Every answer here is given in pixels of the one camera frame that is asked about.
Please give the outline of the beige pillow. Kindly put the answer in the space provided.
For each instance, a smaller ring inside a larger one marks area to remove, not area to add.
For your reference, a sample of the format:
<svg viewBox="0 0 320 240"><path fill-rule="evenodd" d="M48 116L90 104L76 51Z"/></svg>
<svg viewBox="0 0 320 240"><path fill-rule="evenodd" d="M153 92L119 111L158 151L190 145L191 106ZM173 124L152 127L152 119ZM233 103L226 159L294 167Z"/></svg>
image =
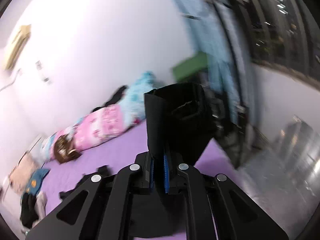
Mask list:
<svg viewBox="0 0 320 240"><path fill-rule="evenodd" d="M25 152L18 165L9 175L10 187L16 194L21 194L39 164L32 158L30 152Z"/></svg>

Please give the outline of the black garment on quilt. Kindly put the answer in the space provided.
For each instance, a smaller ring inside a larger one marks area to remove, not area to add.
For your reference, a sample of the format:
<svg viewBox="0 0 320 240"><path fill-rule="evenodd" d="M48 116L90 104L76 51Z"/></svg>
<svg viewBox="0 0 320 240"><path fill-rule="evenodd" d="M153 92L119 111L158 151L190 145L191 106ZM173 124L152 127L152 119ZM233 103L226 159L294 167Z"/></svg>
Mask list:
<svg viewBox="0 0 320 240"><path fill-rule="evenodd" d="M103 105L101 106L98 106L98 107L95 107L91 113L101 109L101 108L104 108L104 107L107 107L109 105L114 105L116 104L123 96L125 90L128 88L127 85L124 85L124 86L121 86L120 88L118 88L116 90L116 92L112 95L112 97L110 98L110 100L108 100L107 102L105 102Z"/></svg>

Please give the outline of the grey knit sweater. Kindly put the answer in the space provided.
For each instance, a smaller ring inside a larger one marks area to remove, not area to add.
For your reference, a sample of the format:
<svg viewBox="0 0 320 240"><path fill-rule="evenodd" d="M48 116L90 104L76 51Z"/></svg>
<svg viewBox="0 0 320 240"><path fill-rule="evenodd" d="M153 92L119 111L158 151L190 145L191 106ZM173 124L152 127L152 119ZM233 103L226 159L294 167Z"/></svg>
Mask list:
<svg viewBox="0 0 320 240"><path fill-rule="evenodd" d="M43 191L40 191L36 196L35 211L39 220L44 219L46 216L47 196Z"/></svg>

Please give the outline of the blue cushion orange patches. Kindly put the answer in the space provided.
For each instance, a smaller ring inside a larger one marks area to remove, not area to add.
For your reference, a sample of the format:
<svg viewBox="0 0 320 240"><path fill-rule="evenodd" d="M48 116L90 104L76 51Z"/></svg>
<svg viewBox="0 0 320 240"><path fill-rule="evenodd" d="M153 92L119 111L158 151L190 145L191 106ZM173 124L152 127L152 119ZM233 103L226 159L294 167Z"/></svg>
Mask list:
<svg viewBox="0 0 320 240"><path fill-rule="evenodd" d="M46 175L49 173L49 171L50 169L47 168L37 169L29 179L25 187L25 193L36 196L39 193L42 186L42 182Z"/></svg>

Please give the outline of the black jacket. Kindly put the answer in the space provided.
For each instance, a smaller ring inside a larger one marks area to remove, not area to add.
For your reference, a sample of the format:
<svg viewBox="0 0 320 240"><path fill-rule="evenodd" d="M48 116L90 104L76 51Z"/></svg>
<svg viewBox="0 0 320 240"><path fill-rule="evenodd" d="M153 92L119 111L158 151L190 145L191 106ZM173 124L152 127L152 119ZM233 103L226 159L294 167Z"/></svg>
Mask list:
<svg viewBox="0 0 320 240"><path fill-rule="evenodd" d="M163 157L195 167L212 137L212 112L201 86L177 83L154 89L144 95L144 102L152 160L150 192L133 195L129 239L175 232L185 219L185 206L181 194L165 192Z"/></svg>

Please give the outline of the light blue curtain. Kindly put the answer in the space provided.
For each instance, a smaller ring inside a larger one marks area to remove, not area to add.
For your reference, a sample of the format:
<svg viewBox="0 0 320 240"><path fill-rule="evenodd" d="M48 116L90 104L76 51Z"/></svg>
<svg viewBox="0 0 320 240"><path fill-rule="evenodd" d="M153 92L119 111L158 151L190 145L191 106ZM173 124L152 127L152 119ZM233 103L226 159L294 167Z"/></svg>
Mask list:
<svg viewBox="0 0 320 240"><path fill-rule="evenodd" d="M240 95L233 76L234 60L215 9L203 0L174 1L184 17L194 50L207 54L210 88L227 94L229 117L237 124Z"/></svg>

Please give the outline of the brown printed garment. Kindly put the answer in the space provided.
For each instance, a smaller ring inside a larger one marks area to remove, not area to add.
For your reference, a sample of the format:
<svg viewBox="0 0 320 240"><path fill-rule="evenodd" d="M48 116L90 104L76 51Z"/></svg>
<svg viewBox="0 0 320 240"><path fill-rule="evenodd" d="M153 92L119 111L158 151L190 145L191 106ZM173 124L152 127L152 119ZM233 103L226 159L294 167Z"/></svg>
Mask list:
<svg viewBox="0 0 320 240"><path fill-rule="evenodd" d="M55 159L60 164L78 159L81 156L74 146L73 138L69 140L68 135L62 135L57 139L54 144L53 153Z"/></svg>

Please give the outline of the purple bed sheet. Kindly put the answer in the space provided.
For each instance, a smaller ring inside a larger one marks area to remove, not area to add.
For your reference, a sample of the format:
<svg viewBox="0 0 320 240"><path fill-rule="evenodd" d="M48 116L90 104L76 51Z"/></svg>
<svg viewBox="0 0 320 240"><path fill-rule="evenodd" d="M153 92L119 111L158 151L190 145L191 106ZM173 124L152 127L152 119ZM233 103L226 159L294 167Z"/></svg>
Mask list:
<svg viewBox="0 0 320 240"><path fill-rule="evenodd" d="M111 174L116 174L121 168L134 163L137 154L147 150L146 122L143 121L124 134L83 151L74 161L60 164L52 160L44 164L44 168L50 169L41 187L41 191L47 196L46 214L61 203L59 193L75 188L84 174L93 173L104 165L108 166ZM212 177L223 173L242 187L240 174L233 168L230 159L215 140L209 142L195 167L202 174Z"/></svg>

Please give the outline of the floral rolled quilt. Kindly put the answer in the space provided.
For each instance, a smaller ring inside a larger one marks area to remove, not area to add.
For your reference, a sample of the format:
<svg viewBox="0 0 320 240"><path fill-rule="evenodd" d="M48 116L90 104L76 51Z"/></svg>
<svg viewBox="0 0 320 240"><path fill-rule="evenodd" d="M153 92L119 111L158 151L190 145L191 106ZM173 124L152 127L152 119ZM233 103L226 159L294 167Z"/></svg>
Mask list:
<svg viewBox="0 0 320 240"><path fill-rule="evenodd" d="M45 162L55 159L53 149L62 135L73 138L78 152L93 148L125 133L145 119L144 94L156 88L155 76L145 72L129 86L114 105L101 108L80 118L74 125L47 137L41 144L40 156Z"/></svg>

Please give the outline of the black folded clothes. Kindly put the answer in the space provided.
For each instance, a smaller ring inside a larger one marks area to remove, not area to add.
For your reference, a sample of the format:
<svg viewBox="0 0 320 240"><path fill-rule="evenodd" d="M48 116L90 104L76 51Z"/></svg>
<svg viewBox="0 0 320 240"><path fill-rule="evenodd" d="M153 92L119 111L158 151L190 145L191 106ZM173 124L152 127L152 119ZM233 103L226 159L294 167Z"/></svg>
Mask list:
<svg viewBox="0 0 320 240"><path fill-rule="evenodd" d="M28 229L31 229L33 223L39 220L39 215L35 209L36 201L35 195L24 193L22 196L20 221Z"/></svg>

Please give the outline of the green cloth on stand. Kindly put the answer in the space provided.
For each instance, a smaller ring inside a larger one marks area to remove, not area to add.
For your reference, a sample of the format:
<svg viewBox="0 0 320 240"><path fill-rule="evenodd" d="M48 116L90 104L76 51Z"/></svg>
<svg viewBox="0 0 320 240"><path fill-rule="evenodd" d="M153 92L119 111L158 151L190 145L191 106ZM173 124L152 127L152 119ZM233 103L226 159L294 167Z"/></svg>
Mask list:
<svg viewBox="0 0 320 240"><path fill-rule="evenodd" d="M172 68L172 73L177 82L188 81L198 72L207 69L208 56L204 52L198 52Z"/></svg>

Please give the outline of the metal window railing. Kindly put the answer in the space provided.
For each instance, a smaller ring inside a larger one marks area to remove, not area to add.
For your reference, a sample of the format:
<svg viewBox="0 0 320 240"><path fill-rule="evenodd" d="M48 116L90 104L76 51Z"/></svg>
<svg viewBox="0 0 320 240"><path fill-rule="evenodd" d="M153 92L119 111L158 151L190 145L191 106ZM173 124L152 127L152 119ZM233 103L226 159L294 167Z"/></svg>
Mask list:
<svg viewBox="0 0 320 240"><path fill-rule="evenodd" d="M253 61L319 89L319 14L309 0L205 0L235 13Z"/></svg>

